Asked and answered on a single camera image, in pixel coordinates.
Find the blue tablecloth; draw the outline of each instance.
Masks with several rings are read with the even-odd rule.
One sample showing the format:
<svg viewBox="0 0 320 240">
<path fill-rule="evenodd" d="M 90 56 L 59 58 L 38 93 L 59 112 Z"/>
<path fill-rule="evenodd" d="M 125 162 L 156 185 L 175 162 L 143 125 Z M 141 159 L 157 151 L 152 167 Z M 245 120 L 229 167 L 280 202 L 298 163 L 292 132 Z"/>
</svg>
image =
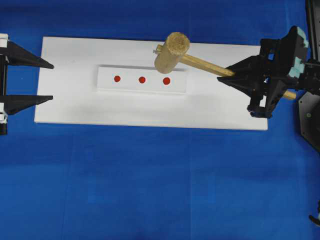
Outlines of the blue tablecloth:
<svg viewBox="0 0 320 240">
<path fill-rule="evenodd" d="M 307 33 L 303 0 L 0 4 L 0 32 L 36 55 L 43 36 L 163 41 L 179 31 L 259 45 L 292 25 Z M 9 67 L 8 94 L 36 94 L 38 75 Z M 10 116 L 0 138 L 1 240 L 319 239 L 308 220 L 319 154 L 299 134 L 297 101 L 279 102 L 268 131 L 35 124 L 34 113 Z"/>
</svg>

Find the wooden handle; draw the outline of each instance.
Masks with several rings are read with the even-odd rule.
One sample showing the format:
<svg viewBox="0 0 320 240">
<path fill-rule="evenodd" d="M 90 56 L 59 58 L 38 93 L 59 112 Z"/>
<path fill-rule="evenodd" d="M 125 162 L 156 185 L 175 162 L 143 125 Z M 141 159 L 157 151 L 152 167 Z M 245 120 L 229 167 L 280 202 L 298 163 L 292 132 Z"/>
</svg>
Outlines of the wooden handle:
<svg viewBox="0 0 320 240">
<path fill-rule="evenodd" d="M 161 53 L 162 49 L 163 49 L 163 46 L 159 44 L 156 47 L 156 50 L 154 51 L 154 53 L 159 55 Z M 200 58 L 197 58 L 195 56 L 191 56 L 191 55 L 188 55 L 188 54 L 185 54 L 180 59 L 180 63 L 189 65 L 189 66 L 197 68 L 197 69 L 201 69 L 201 70 L 207 71 L 209 73 L 212 73 L 212 74 L 215 74 L 215 75 L 218 75 L 218 76 L 221 76 L 221 77 L 227 77 L 227 76 L 235 75 L 235 72 L 233 72 L 233 71 L 231 71 L 231 70 L 229 70 L 227 68 L 215 65 L 213 63 L 207 62 L 205 60 L 202 60 Z M 297 94 L 295 92 L 287 90 L 283 94 L 283 97 L 285 99 L 288 99 L 288 100 L 294 100 L 294 99 L 296 99 Z"/>
</svg>

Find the wooden mallet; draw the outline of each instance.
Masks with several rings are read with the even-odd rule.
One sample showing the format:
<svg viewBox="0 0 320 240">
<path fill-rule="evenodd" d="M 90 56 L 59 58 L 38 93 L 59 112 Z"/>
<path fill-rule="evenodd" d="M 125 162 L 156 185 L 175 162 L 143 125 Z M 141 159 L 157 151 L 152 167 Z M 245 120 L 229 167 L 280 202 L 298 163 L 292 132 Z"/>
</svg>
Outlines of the wooden mallet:
<svg viewBox="0 0 320 240">
<path fill-rule="evenodd" d="M 155 68 L 162 74 L 168 74 L 178 63 L 183 63 L 221 77 L 235 75 L 233 71 L 227 68 L 186 54 L 189 47 L 190 41 L 184 34 L 180 32 L 171 33 L 165 40 L 164 45 L 158 45 L 154 51 L 154 53 L 157 54 L 154 61 Z M 289 100 L 294 100 L 297 95 L 294 92 L 287 90 L 283 94 L 283 97 Z"/>
</svg>

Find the red dot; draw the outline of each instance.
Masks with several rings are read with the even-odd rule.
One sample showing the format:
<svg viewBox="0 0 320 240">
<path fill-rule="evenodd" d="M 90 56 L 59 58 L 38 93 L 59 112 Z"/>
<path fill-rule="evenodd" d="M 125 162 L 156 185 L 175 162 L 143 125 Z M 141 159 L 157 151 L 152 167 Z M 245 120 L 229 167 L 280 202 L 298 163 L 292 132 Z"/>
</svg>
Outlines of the red dot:
<svg viewBox="0 0 320 240">
<path fill-rule="evenodd" d="M 114 81 L 117 83 L 117 82 L 120 82 L 120 80 L 121 80 L 121 77 L 120 76 L 115 76 L 114 77 Z"/>
<path fill-rule="evenodd" d="M 144 84 L 146 82 L 146 78 L 144 76 L 139 77 L 139 82 Z"/>
<path fill-rule="evenodd" d="M 164 84 L 164 85 L 170 84 L 170 78 L 169 78 L 169 77 L 165 77 L 165 78 L 163 79 L 163 84 Z"/>
</svg>

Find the white foam board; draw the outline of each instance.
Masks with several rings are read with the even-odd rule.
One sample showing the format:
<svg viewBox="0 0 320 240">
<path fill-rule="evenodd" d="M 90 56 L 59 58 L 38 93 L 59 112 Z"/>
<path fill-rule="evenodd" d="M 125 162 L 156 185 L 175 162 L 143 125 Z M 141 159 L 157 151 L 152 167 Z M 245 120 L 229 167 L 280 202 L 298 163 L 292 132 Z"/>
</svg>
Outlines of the white foam board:
<svg viewBox="0 0 320 240">
<path fill-rule="evenodd" d="M 154 69 L 156 41 L 44 37 L 36 123 L 266 130 L 247 111 L 249 97 L 217 76 L 178 63 L 171 75 Z M 259 53 L 259 46 L 191 43 L 188 54 L 222 67 Z M 114 75 L 126 85 L 114 84 Z M 147 86 L 137 81 L 147 76 Z M 162 78 L 171 77 L 167 88 Z"/>
</svg>

